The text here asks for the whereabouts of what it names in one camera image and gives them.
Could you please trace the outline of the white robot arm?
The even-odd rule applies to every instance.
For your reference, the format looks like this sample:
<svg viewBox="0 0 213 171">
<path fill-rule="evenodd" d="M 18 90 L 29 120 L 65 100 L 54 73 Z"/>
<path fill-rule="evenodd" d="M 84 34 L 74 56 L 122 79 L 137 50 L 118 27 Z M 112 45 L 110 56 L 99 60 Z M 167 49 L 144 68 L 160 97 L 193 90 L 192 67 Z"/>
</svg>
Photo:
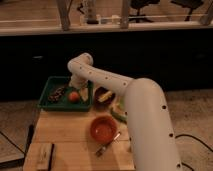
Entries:
<svg viewBox="0 0 213 171">
<path fill-rule="evenodd" d="M 67 68 L 75 88 L 92 81 L 123 97 L 136 171 L 183 171 L 165 95 L 155 81 L 95 68 L 88 53 L 71 59 Z"/>
</svg>

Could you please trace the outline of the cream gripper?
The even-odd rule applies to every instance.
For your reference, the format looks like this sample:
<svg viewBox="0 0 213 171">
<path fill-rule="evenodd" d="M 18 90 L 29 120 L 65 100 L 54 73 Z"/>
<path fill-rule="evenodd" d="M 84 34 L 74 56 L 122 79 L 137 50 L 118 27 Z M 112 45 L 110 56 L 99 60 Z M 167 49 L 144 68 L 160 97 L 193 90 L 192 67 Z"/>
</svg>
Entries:
<svg viewBox="0 0 213 171">
<path fill-rule="evenodd" d="M 79 90 L 79 94 L 83 101 L 88 100 L 88 89 L 85 88 L 87 86 L 88 81 L 82 77 L 78 77 L 76 75 L 72 75 L 69 85 Z"/>
</svg>

